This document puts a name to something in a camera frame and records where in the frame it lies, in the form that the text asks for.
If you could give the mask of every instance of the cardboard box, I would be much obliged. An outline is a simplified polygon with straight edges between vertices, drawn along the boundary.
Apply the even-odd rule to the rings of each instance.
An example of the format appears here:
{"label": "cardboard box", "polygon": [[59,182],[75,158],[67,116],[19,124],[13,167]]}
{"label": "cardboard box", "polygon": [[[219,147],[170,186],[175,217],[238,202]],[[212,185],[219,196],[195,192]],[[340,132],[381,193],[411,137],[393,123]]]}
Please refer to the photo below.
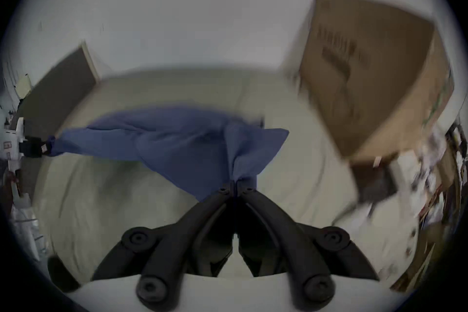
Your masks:
{"label": "cardboard box", "polygon": [[300,74],[352,161],[414,148],[453,92],[434,24],[366,0],[315,0]]}

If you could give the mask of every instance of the blue towel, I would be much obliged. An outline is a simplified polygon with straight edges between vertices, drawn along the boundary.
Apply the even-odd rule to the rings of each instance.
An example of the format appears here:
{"label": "blue towel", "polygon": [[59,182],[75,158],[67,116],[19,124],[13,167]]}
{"label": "blue towel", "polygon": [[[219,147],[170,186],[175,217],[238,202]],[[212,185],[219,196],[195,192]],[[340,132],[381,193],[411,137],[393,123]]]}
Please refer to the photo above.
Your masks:
{"label": "blue towel", "polygon": [[231,180],[258,175],[288,134],[211,110],[150,107],[66,129],[52,139],[50,155],[70,152],[141,161],[201,201]]}

